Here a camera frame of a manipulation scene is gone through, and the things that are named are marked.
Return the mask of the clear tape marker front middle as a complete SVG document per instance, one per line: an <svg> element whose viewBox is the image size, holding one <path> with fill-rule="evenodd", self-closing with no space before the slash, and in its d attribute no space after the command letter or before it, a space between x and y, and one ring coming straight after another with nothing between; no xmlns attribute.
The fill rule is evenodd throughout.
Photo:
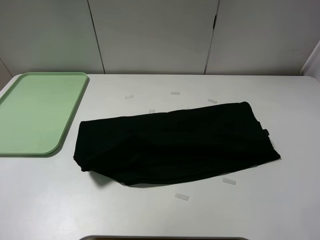
<svg viewBox="0 0 320 240"><path fill-rule="evenodd" d="M178 199L184 200L184 201L188 201L189 200L189 196L183 195L183 194L180 194L180 193L176 193L175 197L178 198Z"/></svg>

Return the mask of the clear tape marker back right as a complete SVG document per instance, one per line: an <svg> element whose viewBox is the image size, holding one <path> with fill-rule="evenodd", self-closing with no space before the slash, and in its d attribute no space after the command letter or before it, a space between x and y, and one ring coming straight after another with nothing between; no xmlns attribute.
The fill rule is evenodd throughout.
<svg viewBox="0 0 320 240"><path fill-rule="evenodd" d="M213 99L208 99L207 101L210 102L210 103L213 103L213 104L217 104L218 103L217 101L215 101Z"/></svg>

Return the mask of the black short sleeve shirt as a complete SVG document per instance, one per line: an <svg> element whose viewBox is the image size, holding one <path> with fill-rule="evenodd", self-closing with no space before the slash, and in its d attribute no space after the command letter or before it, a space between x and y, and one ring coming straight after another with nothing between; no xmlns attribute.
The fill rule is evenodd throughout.
<svg viewBox="0 0 320 240"><path fill-rule="evenodd" d="M82 121L73 155L83 172L126 186L173 185L280 159L247 102Z"/></svg>

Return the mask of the light green plastic tray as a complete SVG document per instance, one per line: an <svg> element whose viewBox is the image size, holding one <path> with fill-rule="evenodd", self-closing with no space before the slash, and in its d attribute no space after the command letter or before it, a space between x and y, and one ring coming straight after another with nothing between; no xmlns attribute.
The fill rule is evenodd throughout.
<svg viewBox="0 0 320 240"><path fill-rule="evenodd" d="M89 78L83 72L29 72L0 98L0 153L45 156L72 122Z"/></svg>

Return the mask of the clear tape marker front right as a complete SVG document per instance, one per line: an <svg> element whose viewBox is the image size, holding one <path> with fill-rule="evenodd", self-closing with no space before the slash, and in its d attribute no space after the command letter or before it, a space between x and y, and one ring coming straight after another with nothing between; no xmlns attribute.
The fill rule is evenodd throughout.
<svg viewBox="0 0 320 240"><path fill-rule="evenodd" d="M222 182L226 183L226 184L230 184L230 185L236 185L237 184L237 182L235 180L228 179L228 178L225 178L225 177L222 179Z"/></svg>

